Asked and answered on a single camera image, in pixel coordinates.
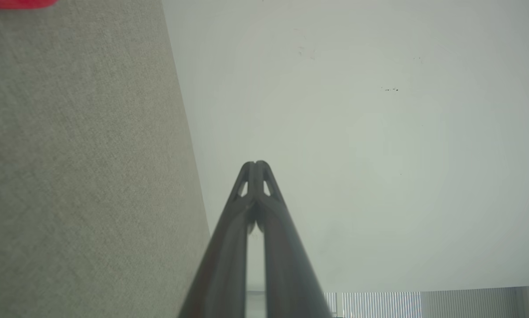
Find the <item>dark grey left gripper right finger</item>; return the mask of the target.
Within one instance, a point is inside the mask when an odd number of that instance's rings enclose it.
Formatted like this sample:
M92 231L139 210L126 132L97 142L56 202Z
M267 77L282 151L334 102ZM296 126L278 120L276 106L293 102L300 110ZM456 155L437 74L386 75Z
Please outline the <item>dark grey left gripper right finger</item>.
M258 221L264 234L267 318L331 318L270 165L257 161L255 167Z

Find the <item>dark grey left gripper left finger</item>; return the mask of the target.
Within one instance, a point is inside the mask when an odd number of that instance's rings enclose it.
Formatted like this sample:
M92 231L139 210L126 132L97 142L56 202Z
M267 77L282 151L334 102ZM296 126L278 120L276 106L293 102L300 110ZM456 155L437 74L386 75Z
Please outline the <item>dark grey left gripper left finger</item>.
M241 167L178 318L245 318L254 167L254 162Z

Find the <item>red white-trimmed t-shirt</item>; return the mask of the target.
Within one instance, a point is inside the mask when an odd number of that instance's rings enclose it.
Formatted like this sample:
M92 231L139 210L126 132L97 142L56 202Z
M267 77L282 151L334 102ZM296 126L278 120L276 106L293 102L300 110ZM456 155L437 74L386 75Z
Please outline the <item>red white-trimmed t-shirt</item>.
M0 10L32 10L47 8L58 0L0 0Z

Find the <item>white ribbed panel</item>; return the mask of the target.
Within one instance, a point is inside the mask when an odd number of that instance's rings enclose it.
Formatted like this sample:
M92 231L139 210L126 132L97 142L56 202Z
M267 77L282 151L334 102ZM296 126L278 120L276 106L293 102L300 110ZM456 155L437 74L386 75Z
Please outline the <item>white ribbed panel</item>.
M529 286L426 292L327 292L339 318L529 318Z

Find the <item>grey fabric sofa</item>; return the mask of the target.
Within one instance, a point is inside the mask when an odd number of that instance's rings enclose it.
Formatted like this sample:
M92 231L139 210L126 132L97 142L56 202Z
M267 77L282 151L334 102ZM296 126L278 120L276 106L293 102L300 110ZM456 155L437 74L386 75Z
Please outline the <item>grey fabric sofa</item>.
M163 1L0 11L0 318L177 318L208 240Z

